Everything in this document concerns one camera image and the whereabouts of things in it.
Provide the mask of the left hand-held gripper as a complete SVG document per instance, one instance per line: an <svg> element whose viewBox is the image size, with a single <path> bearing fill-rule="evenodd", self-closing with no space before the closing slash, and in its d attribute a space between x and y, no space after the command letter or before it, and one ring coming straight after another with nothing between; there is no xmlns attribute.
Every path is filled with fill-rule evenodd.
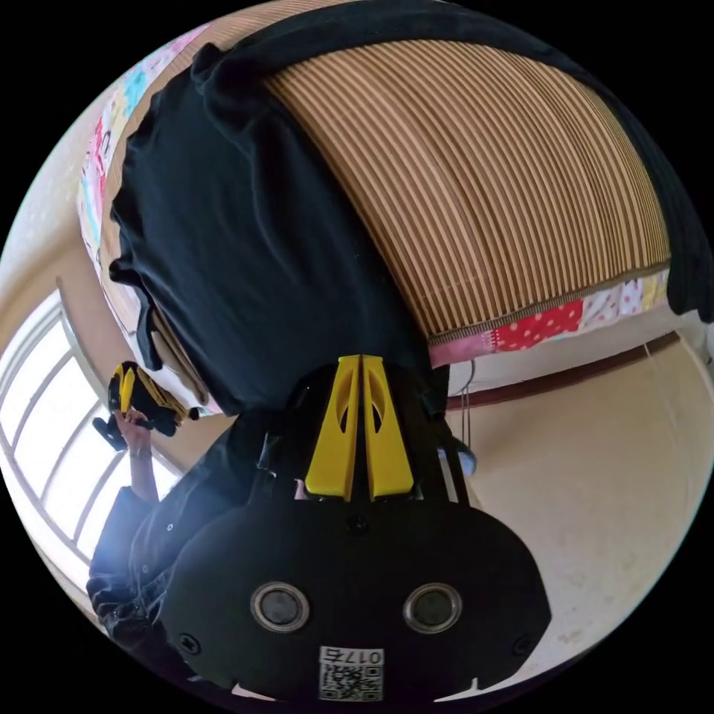
<svg viewBox="0 0 714 714"><path fill-rule="evenodd" d="M165 437L173 437L186 420L196 421L199 418L197 408L185 407L133 361L121 362L116 367L107 386L107 407L109 417L95 417L92 425L117 452L125 451L127 444L113 416L115 410L122 414L130 408L142 412L147 418L143 426Z"/></svg>

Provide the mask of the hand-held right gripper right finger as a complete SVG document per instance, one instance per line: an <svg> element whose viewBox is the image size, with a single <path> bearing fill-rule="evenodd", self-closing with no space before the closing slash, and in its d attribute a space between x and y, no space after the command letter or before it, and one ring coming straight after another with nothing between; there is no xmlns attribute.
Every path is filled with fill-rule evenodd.
<svg viewBox="0 0 714 714"><path fill-rule="evenodd" d="M411 493L414 477L382 358L362 356L364 436L370 498Z"/></svg>

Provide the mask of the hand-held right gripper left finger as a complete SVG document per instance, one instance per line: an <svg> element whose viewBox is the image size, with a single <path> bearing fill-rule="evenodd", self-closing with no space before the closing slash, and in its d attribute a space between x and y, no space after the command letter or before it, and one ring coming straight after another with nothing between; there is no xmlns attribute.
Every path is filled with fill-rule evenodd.
<svg viewBox="0 0 714 714"><path fill-rule="evenodd" d="M339 359L305 477L311 496L349 498L358 435L361 356Z"/></svg>

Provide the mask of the person's left hand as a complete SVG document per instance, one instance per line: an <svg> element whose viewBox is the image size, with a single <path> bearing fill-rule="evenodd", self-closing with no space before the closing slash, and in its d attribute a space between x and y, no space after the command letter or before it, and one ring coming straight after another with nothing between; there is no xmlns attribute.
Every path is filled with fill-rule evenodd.
<svg viewBox="0 0 714 714"><path fill-rule="evenodd" d="M126 441L132 457L142 460L151 457L151 436L149 429L143 426L146 416L133 408L126 413L119 410L113 412L119 431Z"/></svg>

